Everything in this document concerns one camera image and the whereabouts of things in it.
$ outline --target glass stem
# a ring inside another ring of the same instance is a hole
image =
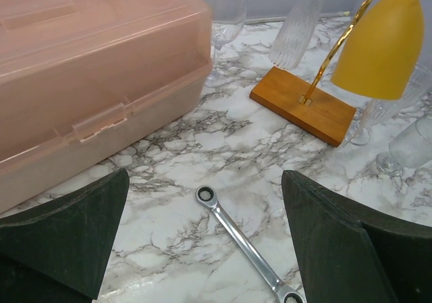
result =
[[[404,173],[402,165],[390,153],[378,154],[375,161],[378,170],[383,171],[389,176],[397,177]]]
[[[222,49],[221,45],[213,45],[213,70],[217,70],[217,60],[219,59],[219,53]]]

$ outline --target clear glass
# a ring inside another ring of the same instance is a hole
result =
[[[219,52],[224,45],[234,41],[243,29],[246,0],[208,0],[208,3],[213,10],[213,71],[207,78],[206,86],[218,87],[226,81],[222,70],[217,67]]]
[[[311,41],[324,0],[297,0],[270,50],[270,61],[282,70],[298,66]]]
[[[379,170],[399,176],[404,167],[417,168],[432,160],[432,119],[422,117],[400,132],[389,144],[389,153],[377,155]]]
[[[420,63],[411,75],[402,97],[396,101],[373,99],[363,110],[360,120],[354,120],[345,136],[343,145],[348,142],[357,146],[369,142],[368,128],[390,119],[403,109],[413,106],[422,99],[432,87],[432,72]]]

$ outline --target chrome wrench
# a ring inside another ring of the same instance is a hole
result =
[[[289,298],[295,299],[297,303],[306,303],[304,298],[294,288],[285,284],[261,256],[258,250],[249,242],[242,230],[232,221],[231,217],[220,205],[216,191],[210,186],[201,186],[196,190],[196,200],[199,204],[209,209],[216,219],[222,224],[232,239],[237,243],[245,256],[255,266],[271,290],[275,294],[278,303],[288,303]]]

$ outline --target plastic box lid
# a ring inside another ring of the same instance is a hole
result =
[[[0,0],[0,173],[206,76],[210,31],[201,0]]]

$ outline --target dark green plastic piece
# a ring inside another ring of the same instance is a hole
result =
[[[432,228],[297,171],[283,173],[282,190],[308,303],[432,302]]]
[[[0,219],[0,302],[96,300],[128,188],[122,169]]]

